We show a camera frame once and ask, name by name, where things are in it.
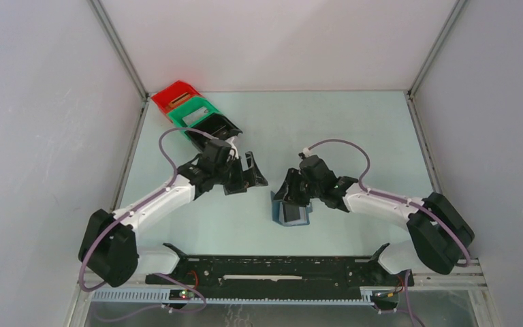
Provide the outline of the blue card holder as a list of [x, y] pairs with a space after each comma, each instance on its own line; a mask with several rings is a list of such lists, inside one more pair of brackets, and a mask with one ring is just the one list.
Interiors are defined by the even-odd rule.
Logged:
[[296, 227], [310, 224], [310, 214], [313, 212], [312, 204], [296, 206], [284, 201], [275, 200], [275, 192], [271, 192], [271, 213], [273, 222], [284, 227]]

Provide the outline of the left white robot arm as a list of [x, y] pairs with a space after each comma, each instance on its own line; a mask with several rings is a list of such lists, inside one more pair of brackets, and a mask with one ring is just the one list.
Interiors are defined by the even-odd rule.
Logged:
[[92, 292], [84, 283], [86, 269], [101, 278], [103, 284], [119, 287], [135, 274], [161, 273], [170, 283], [181, 283], [188, 275], [187, 264], [173, 246], [143, 249], [140, 237], [166, 215], [209, 192], [223, 187], [225, 195], [245, 193], [250, 187], [265, 187], [266, 178], [252, 152], [240, 156], [231, 142], [214, 139], [192, 160], [176, 168], [164, 184], [137, 202], [111, 213], [99, 209], [89, 219], [78, 259], [80, 287]]

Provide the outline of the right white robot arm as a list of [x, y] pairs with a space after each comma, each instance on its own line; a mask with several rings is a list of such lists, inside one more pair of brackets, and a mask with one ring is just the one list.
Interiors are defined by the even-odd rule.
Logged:
[[288, 169], [280, 189], [271, 196], [274, 219], [282, 225], [307, 221], [311, 202], [318, 199], [328, 208], [368, 215], [406, 230], [408, 240], [383, 245], [373, 256], [368, 274], [379, 285], [423, 266], [448, 275], [475, 239], [474, 231], [443, 194], [408, 198], [384, 193], [357, 178], [335, 175], [316, 155]]

